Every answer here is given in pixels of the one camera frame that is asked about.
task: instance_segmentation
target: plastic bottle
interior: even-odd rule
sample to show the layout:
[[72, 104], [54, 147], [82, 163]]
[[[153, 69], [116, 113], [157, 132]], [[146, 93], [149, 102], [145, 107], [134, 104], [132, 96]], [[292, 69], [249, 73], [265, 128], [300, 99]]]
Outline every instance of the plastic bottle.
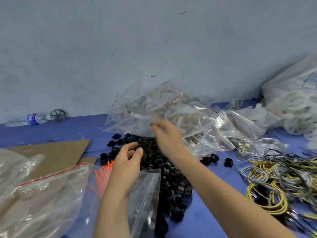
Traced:
[[29, 114], [26, 119], [14, 119], [10, 120], [5, 124], [7, 127], [17, 127], [17, 126], [23, 126], [23, 125], [37, 125], [37, 124], [43, 124], [47, 121], [51, 120], [50, 114]]

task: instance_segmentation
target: bundle of orange zip ties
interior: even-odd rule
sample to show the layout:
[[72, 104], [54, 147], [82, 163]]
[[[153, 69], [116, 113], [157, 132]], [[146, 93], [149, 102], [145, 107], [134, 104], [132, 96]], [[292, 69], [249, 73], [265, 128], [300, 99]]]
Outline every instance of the bundle of orange zip ties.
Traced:
[[114, 161], [112, 162], [108, 161], [108, 163], [105, 166], [102, 166], [100, 169], [94, 172], [96, 175], [96, 181], [98, 186], [97, 191], [94, 188], [92, 188], [90, 185], [88, 185], [88, 187], [91, 188], [100, 199], [102, 198], [103, 193], [105, 192], [105, 189], [107, 187], [113, 164], [114, 164]]

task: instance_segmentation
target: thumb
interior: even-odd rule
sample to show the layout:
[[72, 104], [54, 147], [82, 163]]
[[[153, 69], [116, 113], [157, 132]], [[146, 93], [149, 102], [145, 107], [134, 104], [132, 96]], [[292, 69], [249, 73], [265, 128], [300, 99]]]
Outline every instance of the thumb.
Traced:
[[151, 125], [151, 129], [152, 129], [153, 133], [155, 134], [156, 138], [160, 139], [163, 137], [164, 133], [155, 124]]
[[142, 156], [143, 156], [143, 149], [142, 148], [138, 148], [137, 151], [134, 152], [131, 160], [134, 160], [135, 162], [140, 163]]

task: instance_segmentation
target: white wall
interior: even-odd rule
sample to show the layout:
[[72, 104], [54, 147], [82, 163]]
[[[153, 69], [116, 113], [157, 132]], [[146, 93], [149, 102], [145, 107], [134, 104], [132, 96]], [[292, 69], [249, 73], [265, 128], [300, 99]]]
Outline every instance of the white wall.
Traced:
[[54, 108], [72, 116], [107, 113], [137, 77], [146, 86], [181, 80], [220, 101], [255, 97], [264, 80], [316, 51], [316, 6], [0, 0], [0, 122]]

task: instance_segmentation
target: cardboard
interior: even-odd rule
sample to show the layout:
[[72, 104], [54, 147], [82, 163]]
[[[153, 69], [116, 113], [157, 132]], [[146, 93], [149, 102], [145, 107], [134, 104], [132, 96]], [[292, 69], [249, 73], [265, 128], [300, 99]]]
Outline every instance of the cardboard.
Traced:
[[77, 165], [84, 164], [84, 163], [95, 164], [96, 160], [97, 160], [97, 157], [80, 158], [80, 160], [78, 160], [78, 162], [77, 162]]
[[40, 177], [45, 177], [49, 174], [56, 174], [67, 168], [75, 166], [88, 144], [89, 140], [85, 139], [8, 147], [5, 149], [21, 154], [26, 158], [30, 158], [38, 154], [45, 155], [42, 162], [27, 178], [27, 180], [34, 180]]

